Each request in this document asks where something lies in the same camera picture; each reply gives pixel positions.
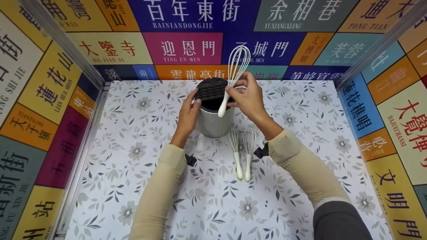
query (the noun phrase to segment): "white whisk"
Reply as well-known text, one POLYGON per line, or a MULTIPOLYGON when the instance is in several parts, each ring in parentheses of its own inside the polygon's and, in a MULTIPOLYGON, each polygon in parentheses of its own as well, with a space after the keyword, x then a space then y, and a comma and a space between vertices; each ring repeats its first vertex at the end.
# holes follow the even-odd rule
MULTIPOLYGON (((231 51, 230 57, 228 58, 228 85, 233 87, 234 84, 239 80, 242 74, 246 71, 251 61, 251 51, 246 46, 237 46, 231 51)), ((222 100, 221 106, 218 110, 218 116, 223 117, 227 108, 227 102, 230 95, 225 92, 224 99, 222 100)))
POLYGON ((243 132, 243 145, 246 151, 246 171, 245 171, 245 180, 251 180, 251 162, 252 154, 255 147, 255 138, 256 133, 254 129, 246 130, 243 132))
POLYGON ((241 180, 243 178, 242 165, 240 164, 240 155, 239 155, 239 133, 231 128, 228 131, 228 141, 230 142, 231 149, 233 149, 234 161, 236 161, 236 174, 237 178, 241 180))

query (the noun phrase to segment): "whisk handle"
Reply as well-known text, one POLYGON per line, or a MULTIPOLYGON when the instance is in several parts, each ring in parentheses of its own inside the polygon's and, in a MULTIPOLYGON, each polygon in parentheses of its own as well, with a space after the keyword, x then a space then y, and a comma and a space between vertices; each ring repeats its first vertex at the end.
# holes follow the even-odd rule
POLYGON ((239 152, 234 152, 233 156, 234 156, 234 160, 236 161, 236 174, 237 174, 237 178, 239 180, 242 180, 242 178, 243 178, 243 171, 242 171, 242 165, 240 165, 240 154, 239 154, 239 152))
POLYGON ((246 154, 245 181, 251 180, 251 161, 252 161, 252 154, 246 154))
POLYGON ((224 99, 222 100, 221 106, 219 107, 219 110, 218 110, 219 117, 224 116, 225 110, 227 109, 227 102, 229 98, 230 98, 230 95, 227 92, 225 92, 224 99))

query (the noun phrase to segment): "person's right hand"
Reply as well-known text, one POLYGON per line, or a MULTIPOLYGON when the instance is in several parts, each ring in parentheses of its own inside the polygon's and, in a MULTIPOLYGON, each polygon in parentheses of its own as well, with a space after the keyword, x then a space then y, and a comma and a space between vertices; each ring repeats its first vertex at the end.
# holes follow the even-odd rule
POLYGON ((237 81, 234 87, 245 86, 245 88, 237 88, 227 86, 225 90, 236 101, 229 102, 227 106, 238 107, 249 120, 255 123, 261 130, 267 140, 271 140, 279 135, 283 128, 280 127, 268 115, 263 102, 263 90, 258 85, 254 75, 250 72, 244 72, 241 80, 237 81))
POLYGON ((258 85, 254 75, 250 72, 244 72, 242 79, 238 80, 234 87, 227 86, 227 93, 236 102, 229 102, 227 106, 238 107, 249 120, 256 122, 260 118, 269 117, 264 108, 263 90, 258 85))

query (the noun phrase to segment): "white floral backdrop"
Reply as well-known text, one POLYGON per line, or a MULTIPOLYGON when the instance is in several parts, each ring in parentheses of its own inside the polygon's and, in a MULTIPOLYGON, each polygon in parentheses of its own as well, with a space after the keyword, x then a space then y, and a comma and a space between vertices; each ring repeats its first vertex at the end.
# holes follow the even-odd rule
MULTIPOLYGON (((333 83, 258 82, 267 111, 328 165, 373 238, 391 239, 333 83)), ((141 193, 174 133, 181 102, 197 84, 113 82, 67 240, 128 238, 141 193)), ((234 124, 240 130, 251 125, 239 110, 234 124)), ((251 181, 237 181, 228 144, 226 136, 212 139, 197 131, 189 138, 186 153, 197 163, 184 170, 165 239, 313 239, 312 205, 291 176, 270 158, 254 158, 251 181)))

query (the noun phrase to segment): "metal frame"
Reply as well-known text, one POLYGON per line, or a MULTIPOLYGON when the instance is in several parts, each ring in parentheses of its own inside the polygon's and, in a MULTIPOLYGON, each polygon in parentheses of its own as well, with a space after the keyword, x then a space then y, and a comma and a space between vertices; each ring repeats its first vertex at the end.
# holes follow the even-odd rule
POLYGON ((424 17, 427 13, 427 4, 425 0, 419 0, 412 8, 403 15, 366 53, 351 66, 342 77, 335 82, 335 87, 340 88, 348 81, 353 79, 365 67, 370 65, 382 52, 399 39, 409 28, 424 17))
POLYGON ((62 199, 61 206, 56 215, 50 234, 47 237, 49 240, 64 239, 68 230, 68 224, 71 220, 74 203, 77 197, 76 191, 86 162, 86 156, 88 155, 90 145, 95 138, 111 83, 105 82, 98 71, 81 54, 68 35, 62 30, 59 23, 41 5, 40 1, 18 1, 38 21, 43 30, 51 36, 52 40, 55 41, 73 59, 75 64, 82 70, 82 73, 85 74, 89 81, 99 90, 95 101, 94 114, 92 114, 89 119, 76 160, 70 172, 70 178, 64 190, 64 197, 62 199))

